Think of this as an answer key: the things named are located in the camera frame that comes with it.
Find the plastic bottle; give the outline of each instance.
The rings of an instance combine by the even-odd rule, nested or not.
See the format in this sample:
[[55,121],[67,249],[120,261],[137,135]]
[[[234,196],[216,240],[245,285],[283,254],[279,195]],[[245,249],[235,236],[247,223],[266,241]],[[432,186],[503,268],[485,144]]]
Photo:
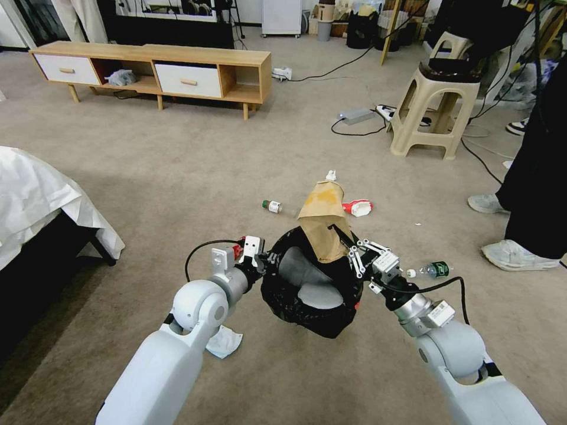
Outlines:
[[289,204],[287,204],[284,208],[284,205],[281,202],[271,200],[263,200],[262,208],[274,214],[285,214],[294,218],[297,218],[297,215],[299,214],[299,208],[290,207]]
[[444,261],[433,261],[421,267],[419,270],[407,269],[406,276],[410,279],[415,277],[425,277],[428,276],[432,279],[437,277],[447,277],[449,273],[453,270],[453,267],[448,265]]
[[280,204],[277,201],[263,200],[262,201],[262,208],[265,208],[266,210],[270,211],[271,213],[279,214],[279,213],[282,212],[284,207],[283,207],[282,204]]

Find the black pants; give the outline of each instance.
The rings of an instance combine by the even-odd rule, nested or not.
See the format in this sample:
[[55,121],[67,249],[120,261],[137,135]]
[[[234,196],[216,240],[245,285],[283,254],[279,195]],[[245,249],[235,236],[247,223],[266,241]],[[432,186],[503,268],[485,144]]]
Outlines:
[[496,193],[510,211],[506,239],[532,254],[560,259],[567,253],[567,56],[530,115],[522,148]]

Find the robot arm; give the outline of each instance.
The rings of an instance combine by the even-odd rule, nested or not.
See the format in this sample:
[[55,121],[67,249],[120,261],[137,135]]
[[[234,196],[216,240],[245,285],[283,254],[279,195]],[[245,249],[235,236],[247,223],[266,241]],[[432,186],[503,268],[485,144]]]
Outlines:
[[208,340],[261,277],[263,240],[247,236],[239,264],[232,249],[212,249],[212,275],[175,294],[157,331],[140,345],[106,397],[96,425],[173,424],[201,371]]
[[[384,296],[386,307],[416,338],[419,355],[439,381],[455,423],[545,424],[527,397],[502,376],[479,333],[454,319],[446,301],[433,302],[407,282],[389,248],[364,239],[350,246],[349,256],[357,276],[369,278],[372,292]],[[471,377],[470,384],[459,382]]]

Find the black bag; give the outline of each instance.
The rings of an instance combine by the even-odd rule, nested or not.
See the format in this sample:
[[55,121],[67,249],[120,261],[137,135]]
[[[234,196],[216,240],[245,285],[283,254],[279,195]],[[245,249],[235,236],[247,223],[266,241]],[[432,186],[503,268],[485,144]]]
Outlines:
[[350,48],[369,48],[378,31],[378,13],[360,17],[350,12],[348,17],[347,46]]
[[341,293],[343,304],[329,310],[303,304],[297,296],[299,288],[277,274],[264,276],[260,288],[262,298],[280,319],[297,323],[325,338],[336,338],[354,319],[362,296],[363,282],[356,279],[346,257],[332,263],[319,263],[301,227],[283,235],[274,244],[271,252],[281,254],[293,246],[299,247],[313,265],[333,279],[332,285]]

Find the plastic stool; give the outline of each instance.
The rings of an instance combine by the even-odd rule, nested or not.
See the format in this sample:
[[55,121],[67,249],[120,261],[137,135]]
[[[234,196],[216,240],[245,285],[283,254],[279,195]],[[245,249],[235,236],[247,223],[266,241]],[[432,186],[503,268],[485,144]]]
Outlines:
[[431,55],[429,57],[436,57],[437,53],[439,53],[439,50],[441,49],[441,46],[446,41],[451,45],[451,52],[449,53],[448,57],[449,59],[460,59],[462,54],[465,53],[465,50],[472,46],[472,43],[468,38],[458,37],[454,34],[451,34],[450,32],[445,31],[439,37],[439,40],[437,41],[437,44],[435,44],[435,47],[431,51]]
[[[479,74],[436,71],[420,63],[390,121],[389,130],[394,130],[391,153],[406,156],[413,145],[443,146],[443,159],[455,159],[455,151],[473,111],[480,78]],[[439,107],[428,110],[431,99],[439,95],[442,95]],[[462,105],[454,120],[451,113],[459,97]],[[421,127],[424,117],[431,119],[430,126]]]

